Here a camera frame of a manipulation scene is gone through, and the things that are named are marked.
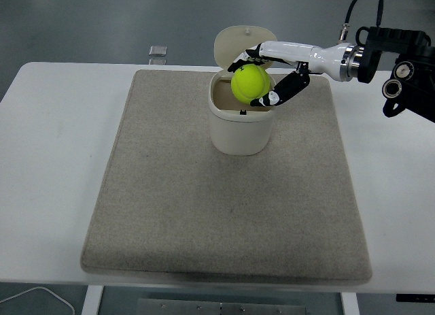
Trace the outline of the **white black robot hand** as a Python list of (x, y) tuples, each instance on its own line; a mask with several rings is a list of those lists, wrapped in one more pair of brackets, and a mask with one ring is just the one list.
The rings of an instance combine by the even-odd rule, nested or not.
[[(351, 79), (348, 70), (351, 48), (347, 43), (320, 48), (293, 42), (262, 42), (244, 50), (228, 67), (233, 73), (232, 93), (241, 103), (251, 107), (273, 107), (286, 103), (304, 90), (311, 74), (325, 73), (338, 82), (348, 82)], [(270, 89), (262, 66), (273, 61), (296, 68)]]

